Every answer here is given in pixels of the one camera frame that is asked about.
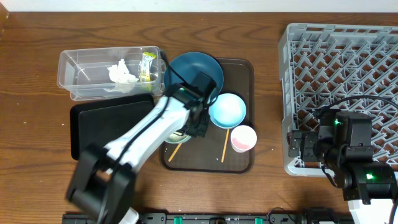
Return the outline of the green bowl with rice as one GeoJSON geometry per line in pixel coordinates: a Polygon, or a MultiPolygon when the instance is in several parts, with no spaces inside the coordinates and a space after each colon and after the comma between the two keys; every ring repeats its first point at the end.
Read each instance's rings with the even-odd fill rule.
{"type": "Polygon", "coordinates": [[[165,142],[169,144],[180,144],[180,143],[185,143],[191,139],[191,136],[187,134],[182,134],[180,132],[174,132],[172,133],[166,140],[165,142]]]}

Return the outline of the yellow snack wrapper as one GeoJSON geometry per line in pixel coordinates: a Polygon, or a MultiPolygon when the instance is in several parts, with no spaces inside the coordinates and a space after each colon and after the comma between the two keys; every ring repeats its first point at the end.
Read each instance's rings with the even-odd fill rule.
{"type": "Polygon", "coordinates": [[[142,54],[142,59],[139,62],[139,81],[143,82],[142,89],[151,91],[152,85],[150,84],[150,68],[152,66],[152,61],[157,56],[154,53],[144,52],[142,54]]]}

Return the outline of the white napkin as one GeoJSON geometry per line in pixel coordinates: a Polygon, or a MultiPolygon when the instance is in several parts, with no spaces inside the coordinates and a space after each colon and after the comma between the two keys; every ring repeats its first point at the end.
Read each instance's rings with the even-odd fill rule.
{"type": "Polygon", "coordinates": [[[105,89],[107,92],[129,93],[134,89],[135,82],[139,80],[135,75],[130,74],[124,59],[121,59],[117,65],[112,65],[107,69],[109,71],[109,79],[115,83],[114,88],[105,89]]]}

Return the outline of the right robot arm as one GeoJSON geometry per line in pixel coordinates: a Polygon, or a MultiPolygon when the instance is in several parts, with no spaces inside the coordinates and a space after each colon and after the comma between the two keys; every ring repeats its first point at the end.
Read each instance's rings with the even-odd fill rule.
{"type": "Polygon", "coordinates": [[[373,160],[371,117],[339,109],[317,110],[317,131],[287,133],[289,156],[321,162],[343,192],[354,223],[397,223],[397,181],[391,166],[373,160]]]}

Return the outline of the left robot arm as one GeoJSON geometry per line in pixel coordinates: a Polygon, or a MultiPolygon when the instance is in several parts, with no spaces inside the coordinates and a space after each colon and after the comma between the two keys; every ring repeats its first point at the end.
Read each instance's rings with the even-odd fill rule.
{"type": "Polygon", "coordinates": [[[131,205],[139,170],[154,151],[183,127],[198,127],[211,100],[214,83],[170,85],[152,111],[104,147],[89,145],[80,153],[66,199],[97,223],[137,223],[131,205]]]}

